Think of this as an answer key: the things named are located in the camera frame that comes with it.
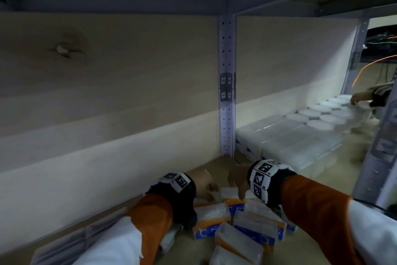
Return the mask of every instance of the hand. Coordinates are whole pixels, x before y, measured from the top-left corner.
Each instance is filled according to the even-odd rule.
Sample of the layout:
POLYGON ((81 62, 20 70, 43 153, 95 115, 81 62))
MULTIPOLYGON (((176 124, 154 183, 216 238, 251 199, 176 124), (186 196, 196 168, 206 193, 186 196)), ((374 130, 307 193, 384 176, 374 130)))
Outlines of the hand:
POLYGON ((236 165, 233 169, 229 171, 227 180, 230 187, 239 188, 239 198, 243 200, 245 198, 245 192, 250 189, 247 182, 247 174, 252 164, 241 164, 236 165))
POLYGON ((214 202, 215 198, 209 192, 218 192, 218 185, 212 179, 207 170, 195 169, 186 173, 196 185, 196 198, 202 198, 214 202))
POLYGON ((363 91, 363 92, 358 92, 355 93, 351 99, 350 99, 350 103, 352 105, 355 105, 357 102, 360 101, 370 101, 372 100, 372 91, 363 91))

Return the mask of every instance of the metal shelving unit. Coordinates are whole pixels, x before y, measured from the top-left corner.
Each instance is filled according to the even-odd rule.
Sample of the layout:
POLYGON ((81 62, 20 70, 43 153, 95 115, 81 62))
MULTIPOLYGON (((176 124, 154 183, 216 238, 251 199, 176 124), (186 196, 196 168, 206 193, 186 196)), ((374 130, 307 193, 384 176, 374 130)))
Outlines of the metal shelving unit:
MULTIPOLYGON (((140 13, 218 16, 219 38, 219 120, 221 155, 234 153, 236 118, 236 15, 345 17, 359 19, 355 43, 343 92, 348 92, 357 74, 357 62, 365 39, 368 20, 397 13, 397 0, 6 0, 1 11, 63 13, 140 13)), ((397 99, 397 89, 393 90, 397 99)), ((375 202, 381 195, 389 171, 377 175, 371 195, 363 189, 380 172, 382 165, 367 156, 354 194, 375 202)))

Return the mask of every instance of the orange and white package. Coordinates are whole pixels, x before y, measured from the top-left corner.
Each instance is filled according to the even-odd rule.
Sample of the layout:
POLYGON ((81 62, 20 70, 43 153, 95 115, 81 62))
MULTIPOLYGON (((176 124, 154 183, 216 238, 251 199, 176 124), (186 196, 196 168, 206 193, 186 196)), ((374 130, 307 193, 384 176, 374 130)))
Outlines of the orange and white package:
POLYGON ((247 200, 255 200, 256 197, 255 195, 251 192, 251 190, 248 190, 245 193, 245 199, 240 200, 239 198, 239 189, 237 187, 223 187, 220 190, 219 194, 221 202, 224 202, 227 204, 229 207, 230 214, 234 216, 234 213, 237 210, 243 210, 244 209, 244 204, 246 203, 247 200))
POLYGON ((223 222, 231 222, 229 208, 225 203, 195 207, 197 224, 193 227, 195 239, 212 237, 223 222))
POLYGON ((216 246, 211 256, 209 265, 252 265, 247 260, 240 258, 221 246, 216 246))
POLYGON ((218 228, 215 233, 215 244, 247 260, 251 264, 259 265, 262 262, 262 245, 256 243, 229 223, 224 222, 218 228))
POLYGON ((211 195, 215 198, 214 202, 209 202, 203 198, 194 198, 193 207, 206 207, 207 205, 218 204, 219 201, 219 192, 211 192, 211 195))
POLYGON ((263 247, 265 255, 274 253, 278 236, 277 222, 249 212, 237 211, 233 226, 263 247))
POLYGON ((278 227, 278 239, 282 241, 285 236, 285 231, 287 230, 287 224, 278 217, 270 208, 268 208, 264 203, 257 201, 247 201, 244 206, 245 212, 250 212, 258 216, 274 220, 278 227))

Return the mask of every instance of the perforated metal post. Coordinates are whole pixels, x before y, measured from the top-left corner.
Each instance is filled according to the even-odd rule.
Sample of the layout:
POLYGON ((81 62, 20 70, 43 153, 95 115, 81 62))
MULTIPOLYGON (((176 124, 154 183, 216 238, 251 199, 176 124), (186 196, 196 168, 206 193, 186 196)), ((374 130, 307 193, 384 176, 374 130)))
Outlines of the perforated metal post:
POLYGON ((220 154, 234 155, 236 141, 236 17, 218 17, 220 154))
POLYGON ((353 197, 384 205, 397 179, 397 85, 390 93, 371 148, 367 152, 353 197))
POLYGON ((351 50, 349 66, 347 67, 345 82, 342 87, 342 94, 350 94, 355 78, 360 71, 360 57, 367 35, 369 19, 361 19, 357 26, 356 36, 351 50))

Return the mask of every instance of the black fingerless glove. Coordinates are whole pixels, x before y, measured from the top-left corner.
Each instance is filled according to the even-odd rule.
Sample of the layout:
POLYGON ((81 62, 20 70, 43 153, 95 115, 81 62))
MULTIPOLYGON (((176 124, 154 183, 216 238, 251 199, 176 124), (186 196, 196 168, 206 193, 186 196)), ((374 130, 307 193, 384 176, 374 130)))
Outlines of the black fingerless glove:
POLYGON ((173 222, 188 230, 197 223, 193 208, 196 185, 185 173, 168 173, 147 193, 155 193, 169 201, 173 211, 173 222))

